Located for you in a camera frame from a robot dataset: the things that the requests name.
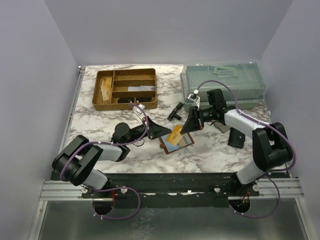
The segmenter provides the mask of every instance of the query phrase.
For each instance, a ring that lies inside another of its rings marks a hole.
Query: metal frame
[[[74,111],[76,108],[79,91],[83,81],[85,66],[79,66],[79,76],[75,87],[72,103],[69,111],[69,118],[64,129],[59,152],[64,148],[70,132],[71,123],[73,121]],[[276,182],[281,198],[294,198],[302,219],[302,223],[308,239],[317,240],[316,230],[308,212],[302,187],[298,178],[273,178]],[[277,191],[274,185],[267,179],[261,179],[257,183],[259,186],[259,196],[252,196],[251,199],[275,199],[278,198]],[[32,229],[29,235],[29,240],[38,240],[41,232],[41,227],[46,213],[48,201],[92,201],[91,198],[84,199],[82,196],[82,187],[73,186],[69,182],[62,181],[44,181],[36,215],[33,221]],[[229,200],[240,199],[239,197],[229,197]],[[95,198],[95,201],[112,201],[111,198]]]

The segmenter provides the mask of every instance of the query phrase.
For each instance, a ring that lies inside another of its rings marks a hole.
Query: plastic storage bin
[[[218,80],[230,87],[237,96],[241,109],[255,107],[264,99],[269,88],[269,84],[262,78],[257,61],[185,64],[181,72],[181,85],[186,112],[194,103],[188,99],[189,94],[207,80]],[[227,105],[235,104],[233,96],[225,87],[215,82],[208,82],[199,90],[201,108],[208,107],[207,91],[213,89],[222,90]]]

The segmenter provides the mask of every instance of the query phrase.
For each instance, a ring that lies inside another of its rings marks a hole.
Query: white marble surface
[[[183,126],[187,113],[181,109],[182,120],[168,121],[173,108],[182,101],[180,73],[182,65],[118,65],[88,66],[85,69],[79,97],[71,123],[68,141],[84,135],[91,141],[110,141],[115,126],[126,122],[133,128],[141,122],[131,110],[96,111],[92,105],[96,74],[101,70],[154,68],[157,77],[158,107],[147,109],[149,117],[162,126]],[[270,122],[264,102],[245,113]],[[243,149],[228,146],[229,132],[222,133],[214,126],[205,125],[202,131],[192,132],[194,144],[171,154],[159,147],[159,140],[146,138],[141,147],[130,145],[131,152],[121,162],[99,161],[95,168],[105,173],[221,173],[241,169],[252,159],[252,141],[247,137]]]

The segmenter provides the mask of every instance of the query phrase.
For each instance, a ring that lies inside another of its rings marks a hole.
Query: small wooden box
[[[103,101],[101,83],[112,77],[111,99]],[[129,87],[155,86],[152,91],[128,91]],[[151,102],[136,102],[136,98],[150,97]],[[155,109],[157,100],[157,78],[154,68],[98,71],[94,86],[92,105],[97,111],[131,110],[128,103],[118,103],[120,98],[134,98],[135,104],[143,104],[146,109]]]

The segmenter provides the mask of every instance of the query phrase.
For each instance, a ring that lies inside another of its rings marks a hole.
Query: wall
[[[292,0],[44,0],[79,65],[260,59]]]
[[[28,239],[78,67],[42,0],[0,1],[0,234]]]
[[[271,86],[271,118],[284,124],[297,151],[298,175],[314,225],[320,226],[320,2],[295,0],[261,62]]]

